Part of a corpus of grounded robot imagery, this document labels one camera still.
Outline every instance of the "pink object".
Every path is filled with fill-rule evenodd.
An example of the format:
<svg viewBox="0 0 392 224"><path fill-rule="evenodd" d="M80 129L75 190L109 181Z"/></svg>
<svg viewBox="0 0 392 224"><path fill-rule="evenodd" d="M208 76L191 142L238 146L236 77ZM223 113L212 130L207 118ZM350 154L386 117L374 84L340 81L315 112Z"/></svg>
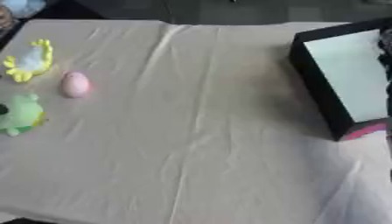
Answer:
<svg viewBox="0 0 392 224"><path fill-rule="evenodd" d="M71 98L80 98L85 96L90 88L90 81L83 73L66 73L61 81L61 89L63 93Z"/></svg>

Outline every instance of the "yellow flower toy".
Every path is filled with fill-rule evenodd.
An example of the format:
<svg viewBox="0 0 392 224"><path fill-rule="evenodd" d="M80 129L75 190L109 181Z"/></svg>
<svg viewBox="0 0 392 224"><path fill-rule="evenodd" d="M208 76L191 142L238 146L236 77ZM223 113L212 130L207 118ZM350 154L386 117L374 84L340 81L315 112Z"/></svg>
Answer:
<svg viewBox="0 0 392 224"><path fill-rule="evenodd" d="M48 39L31 42L31 50L20 59L7 56L3 64L8 68L6 73L15 82L27 82L33 76L43 74L53 63L53 48Z"/></svg>

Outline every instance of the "black box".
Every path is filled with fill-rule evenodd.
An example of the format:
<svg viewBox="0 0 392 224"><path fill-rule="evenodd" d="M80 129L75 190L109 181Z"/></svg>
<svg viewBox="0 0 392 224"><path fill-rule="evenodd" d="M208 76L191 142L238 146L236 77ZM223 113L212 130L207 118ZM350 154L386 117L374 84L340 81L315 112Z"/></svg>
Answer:
<svg viewBox="0 0 392 224"><path fill-rule="evenodd" d="M335 140L386 129L386 71L379 30L392 18L300 32L290 62L304 80Z"/></svg>

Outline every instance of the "toy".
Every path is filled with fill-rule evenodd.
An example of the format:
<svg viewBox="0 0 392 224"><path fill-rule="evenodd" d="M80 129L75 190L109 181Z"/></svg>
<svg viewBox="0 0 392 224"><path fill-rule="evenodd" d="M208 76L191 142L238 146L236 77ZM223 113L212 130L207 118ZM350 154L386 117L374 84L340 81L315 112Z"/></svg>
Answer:
<svg viewBox="0 0 392 224"><path fill-rule="evenodd" d="M15 82L29 81L33 76L43 74L53 63L53 48L48 39L31 42L31 50L20 59L7 56L3 64L8 68L7 74Z"/></svg>
<svg viewBox="0 0 392 224"><path fill-rule="evenodd" d="M83 97L90 90L90 81L83 73L66 73L61 81L63 93L71 98Z"/></svg>
<svg viewBox="0 0 392 224"><path fill-rule="evenodd" d="M0 104L0 130L15 137L20 133L42 125L45 112L35 94L14 95L9 102Z"/></svg>

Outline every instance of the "green frog toy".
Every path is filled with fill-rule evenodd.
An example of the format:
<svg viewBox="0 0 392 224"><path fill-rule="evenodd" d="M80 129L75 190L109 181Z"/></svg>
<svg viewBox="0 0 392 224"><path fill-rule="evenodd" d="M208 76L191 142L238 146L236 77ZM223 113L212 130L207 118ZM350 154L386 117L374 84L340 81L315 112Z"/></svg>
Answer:
<svg viewBox="0 0 392 224"><path fill-rule="evenodd" d="M35 94L13 95L10 101L0 103L0 130L16 137L45 121L45 112Z"/></svg>

